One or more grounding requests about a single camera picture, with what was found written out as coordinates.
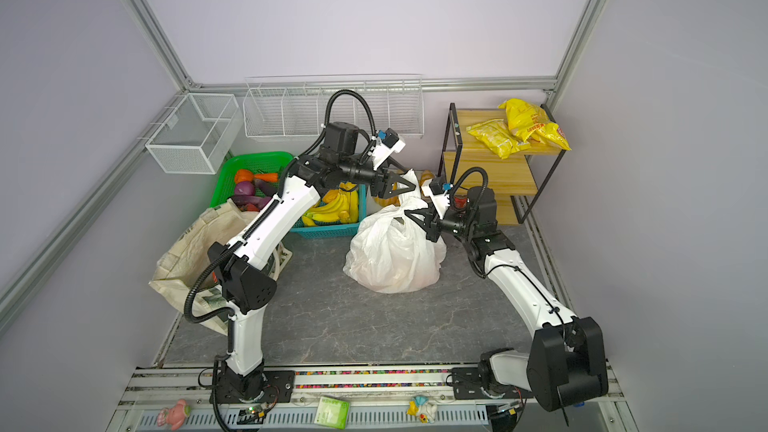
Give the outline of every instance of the green plastic basket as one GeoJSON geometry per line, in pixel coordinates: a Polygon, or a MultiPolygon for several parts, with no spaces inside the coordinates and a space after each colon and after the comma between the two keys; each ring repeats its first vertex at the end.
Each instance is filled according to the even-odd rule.
{"type": "MultiPolygon", "coordinates": [[[[230,158],[221,167],[219,181],[214,190],[214,197],[210,200],[210,206],[216,207],[225,203],[226,200],[235,192],[235,174],[241,168],[252,171],[253,173],[281,173],[283,169],[293,159],[288,152],[262,152],[258,154],[246,154],[230,158]]],[[[360,220],[366,217],[366,187],[360,186],[358,189],[360,198],[360,220]]],[[[264,196],[261,191],[256,191],[257,196],[264,196]]],[[[294,226],[290,232],[295,232],[304,238],[324,238],[324,237],[343,237],[345,235],[357,234],[357,224],[341,224],[337,226],[317,226],[317,227],[297,227],[294,226]]]]}
{"type": "MultiPolygon", "coordinates": [[[[293,156],[288,152],[262,152],[230,158],[221,167],[219,182],[216,184],[216,190],[214,190],[214,197],[210,200],[210,206],[220,206],[235,193],[235,174],[241,168],[250,170],[253,173],[281,173],[291,160],[293,160],[293,156]]],[[[256,195],[264,197],[261,190],[256,190],[256,195]]]]}

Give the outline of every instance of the pink toy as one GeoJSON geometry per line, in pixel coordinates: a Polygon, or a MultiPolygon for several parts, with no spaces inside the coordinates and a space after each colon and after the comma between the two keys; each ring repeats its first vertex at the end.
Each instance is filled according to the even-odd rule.
{"type": "Polygon", "coordinates": [[[168,424],[171,430],[176,430],[190,416],[190,406],[184,399],[179,400],[172,408],[164,408],[158,414],[158,427],[168,424]]]}

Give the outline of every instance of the eggplant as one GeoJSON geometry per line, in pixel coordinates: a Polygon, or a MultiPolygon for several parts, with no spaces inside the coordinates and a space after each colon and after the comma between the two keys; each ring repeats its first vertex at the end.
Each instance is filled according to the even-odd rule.
{"type": "Polygon", "coordinates": [[[272,200],[272,197],[255,197],[255,196],[241,196],[241,195],[234,195],[230,197],[232,199],[232,202],[235,203],[236,206],[244,206],[245,204],[254,204],[256,207],[259,208],[259,210],[263,210],[264,207],[266,207],[266,204],[270,203],[270,200],[272,200]]]}
{"type": "Polygon", "coordinates": [[[254,187],[261,190],[261,192],[267,197],[272,197],[277,194],[277,189],[272,184],[260,178],[254,179],[254,187]]]}

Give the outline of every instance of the wire rack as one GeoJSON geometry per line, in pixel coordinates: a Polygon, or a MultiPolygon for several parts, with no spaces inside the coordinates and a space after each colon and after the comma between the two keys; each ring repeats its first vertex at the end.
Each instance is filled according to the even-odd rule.
{"type": "Polygon", "coordinates": [[[234,95],[187,93],[146,147],[166,173],[215,174],[242,126],[234,95]]]}
{"type": "MultiPolygon", "coordinates": [[[[252,139],[318,136],[328,99],[339,89],[354,90],[366,99],[377,129],[391,127],[405,137],[424,135],[420,76],[257,77],[246,79],[246,83],[245,134],[252,139]]],[[[333,103],[331,120],[368,129],[366,111],[350,96],[341,96],[333,103]]]]}

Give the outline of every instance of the metal vent grill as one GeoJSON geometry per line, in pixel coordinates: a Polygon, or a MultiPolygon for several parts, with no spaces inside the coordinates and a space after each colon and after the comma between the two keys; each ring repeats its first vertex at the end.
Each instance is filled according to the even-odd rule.
{"type": "MultiPolygon", "coordinates": [[[[138,432],[145,430],[165,430],[158,427],[159,410],[146,410],[141,416],[138,432]]],[[[237,425],[239,410],[222,411],[226,424],[234,429],[264,429],[279,430],[291,428],[317,428],[328,430],[327,427],[315,426],[315,408],[275,408],[266,416],[264,425],[237,425]]],[[[437,418],[433,424],[421,424],[417,418],[406,413],[405,406],[351,406],[346,419],[348,429],[392,428],[398,429],[419,425],[421,427],[449,425],[487,425],[488,416],[484,405],[439,405],[437,418]]],[[[206,410],[192,410],[192,414],[184,422],[182,430],[218,430],[214,413],[206,410]]]]}
{"type": "MultiPolygon", "coordinates": [[[[330,96],[339,89],[351,89],[368,102],[377,129],[391,127],[401,136],[421,137],[424,135],[421,77],[398,77],[398,80],[347,82],[330,81],[325,76],[320,78],[322,82],[248,79],[249,89],[243,101],[246,136],[260,140],[318,136],[330,96]]],[[[350,96],[341,96],[333,103],[331,120],[369,129],[362,104],[350,96]]]]}

